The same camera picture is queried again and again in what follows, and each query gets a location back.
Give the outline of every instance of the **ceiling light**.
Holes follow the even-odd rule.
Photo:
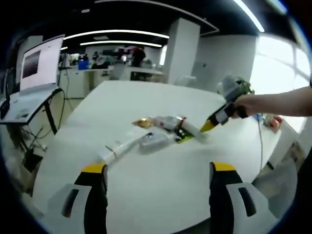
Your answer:
[[[102,36],[102,37],[94,37],[94,40],[109,40],[107,36]]]
[[[282,15],[287,14],[287,8],[279,0],[266,0]]]
[[[240,8],[242,8],[242,10],[249,16],[249,18],[253,21],[253,23],[258,28],[258,30],[261,33],[264,33],[264,28],[262,27],[262,25],[259,22],[259,20],[254,16],[254,14],[248,8],[248,6],[246,6],[245,3],[242,2],[242,0],[233,0],[233,1],[236,2],[236,4],[239,5]]]
[[[81,11],[81,13],[89,13],[90,12],[90,9],[84,9]]]
[[[102,41],[92,41],[92,42],[85,42],[80,43],[80,45],[92,45],[92,44],[104,44],[104,43],[119,43],[119,44],[138,44],[138,45],[149,45],[149,46],[155,46],[155,47],[162,47],[158,44],[153,43],[147,43],[147,42],[139,42],[139,41],[130,41],[130,40],[102,40]]]
[[[162,35],[159,33],[150,33],[150,32],[137,31],[137,30],[113,29],[113,30],[99,30],[99,31],[93,31],[93,32],[79,33],[79,34],[75,34],[75,35],[65,37],[64,40],[70,39],[70,38],[76,38],[76,37],[80,37],[80,36],[85,36],[85,35],[90,35],[90,34],[97,34],[97,33],[138,33],[138,34],[146,34],[146,35],[151,35],[151,36],[155,36],[155,37],[169,39],[169,36]]]

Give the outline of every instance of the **black ceiling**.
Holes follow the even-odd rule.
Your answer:
[[[16,33],[18,37],[11,38],[16,41],[29,35],[43,35],[44,39],[48,39],[59,34],[70,36],[107,29],[131,29],[168,35],[170,25],[183,17],[199,24],[201,34],[215,31],[213,27],[203,22],[205,20],[219,29],[219,32],[204,37],[258,34],[258,29],[253,22],[233,0],[155,0],[154,2],[177,7],[202,20],[168,7],[137,0],[110,0],[101,3],[94,3],[93,0],[29,0],[21,3],[9,2],[13,7],[12,14],[15,20],[11,20],[5,27],[10,33]],[[259,19],[266,33],[295,41],[287,16],[275,12],[265,0],[243,0],[243,2]],[[90,11],[82,13],[83,9],[90,9]],[[94,36],[68,39],[64,41],[64,46],[78,47],[82,42],[94,41]],[[166,39],[140,34],[109,33],[106,36],[116,40],[135,40],[162,45],[167,43]]]

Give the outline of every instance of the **laptop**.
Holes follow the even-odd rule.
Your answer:
[[[19,95],[57,88],[60,49],[64,35],[43,41],[23,55]]]
[[[57,86],[60,50],[64,35],[46,40],[23,55],[20,91],[10,96],[10,109],[0,124],[28,123]]]

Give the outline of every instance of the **white cabinet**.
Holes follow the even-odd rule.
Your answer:
[[[67,98],[85,98],[84,74],[76,67],[61,71],[59,86]]]

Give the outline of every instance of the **monitor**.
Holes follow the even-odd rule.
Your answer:
[[[64,35],[46,40],[26,51],[21,64],[20,90],[57,82]]]
[[[112,55],[113,51],[112,50],[103,50],[102,55]]]
[[[126,55],[121,56],[121,60],[126,62],[127,61],[127,56]]]

